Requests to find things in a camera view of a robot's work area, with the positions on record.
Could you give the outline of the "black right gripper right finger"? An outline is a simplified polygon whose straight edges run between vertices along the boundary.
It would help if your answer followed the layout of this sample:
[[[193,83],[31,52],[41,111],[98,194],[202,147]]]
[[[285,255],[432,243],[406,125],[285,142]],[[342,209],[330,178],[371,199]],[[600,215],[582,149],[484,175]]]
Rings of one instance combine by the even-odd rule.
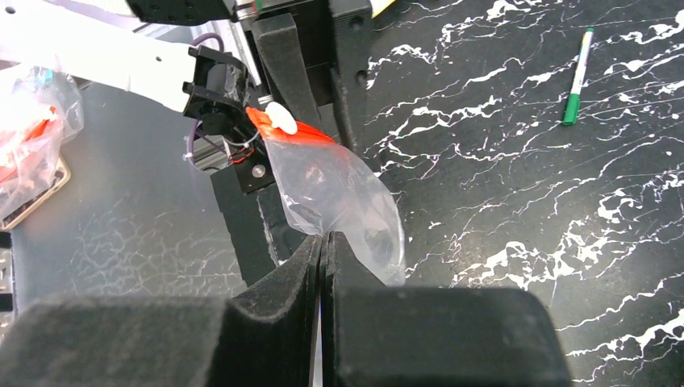
[[[344,235],[323,242],[326,386],[569,386],[553,322],[514,288],[383,285]]]

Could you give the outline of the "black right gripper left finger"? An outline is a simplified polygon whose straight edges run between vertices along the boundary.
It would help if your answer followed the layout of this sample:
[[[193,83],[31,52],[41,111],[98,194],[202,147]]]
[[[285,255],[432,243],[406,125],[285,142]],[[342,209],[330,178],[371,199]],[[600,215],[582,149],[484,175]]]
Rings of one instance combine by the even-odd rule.
[[[321,238],[235,296],[47,298],[1,345],[4,386],[308,386]]]

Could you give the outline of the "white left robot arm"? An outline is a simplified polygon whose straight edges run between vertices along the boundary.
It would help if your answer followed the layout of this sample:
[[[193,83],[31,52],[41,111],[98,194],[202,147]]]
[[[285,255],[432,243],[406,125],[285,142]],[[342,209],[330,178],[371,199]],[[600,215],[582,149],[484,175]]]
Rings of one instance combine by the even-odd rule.
[[[364,121],[371,4],[367,1],[105,1],[144,23],[225,22],[235,49],[168,43],[51,1],[1,4],[1,58],[95,81],[194,119],[250,193],[361,192],[377,182],[348,141],[317,130],[330,86],[343,134]]]

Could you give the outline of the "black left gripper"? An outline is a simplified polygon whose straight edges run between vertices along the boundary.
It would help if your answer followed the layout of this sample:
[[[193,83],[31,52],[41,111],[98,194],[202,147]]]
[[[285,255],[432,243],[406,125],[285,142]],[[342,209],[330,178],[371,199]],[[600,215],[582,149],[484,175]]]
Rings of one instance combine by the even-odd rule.
[[[142,22],[176,26],[201,26],[214,21],[237,22],[237,1],[128,1]],[[366,82],[372,37],[372,6],[369,1],[334,0],[328,3],[332,17],[335,60],[331,77],[333,104],[341,143],[356,150],[357,137],[366,121]],[[259,19],[252,25],[256,49],[276,90],[276,101],[289,108],[294,118],[320,127],[319,110],[302,55],[298,29],[292,14]],[[274,183],[265,145],[246,114],[257,87],[248,65],[217,39],[213,49],[191,44],[188,54],[194,72],[182,91],[188,95],[183,114],[197,119],[204,135],[223,138],[229,163],[234,166],[240,188],[250,194]]]

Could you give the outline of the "clear zip bag red zipper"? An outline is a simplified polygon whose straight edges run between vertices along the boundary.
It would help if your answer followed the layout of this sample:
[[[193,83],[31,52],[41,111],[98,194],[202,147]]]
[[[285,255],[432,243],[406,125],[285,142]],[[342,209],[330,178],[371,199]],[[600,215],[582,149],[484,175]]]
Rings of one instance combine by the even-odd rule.
[[[341,232],[384,285],[405,283],[405,233],[392,193],[354,152],[299,122],[281,104],[246,107],[261,134],[290,227]]]

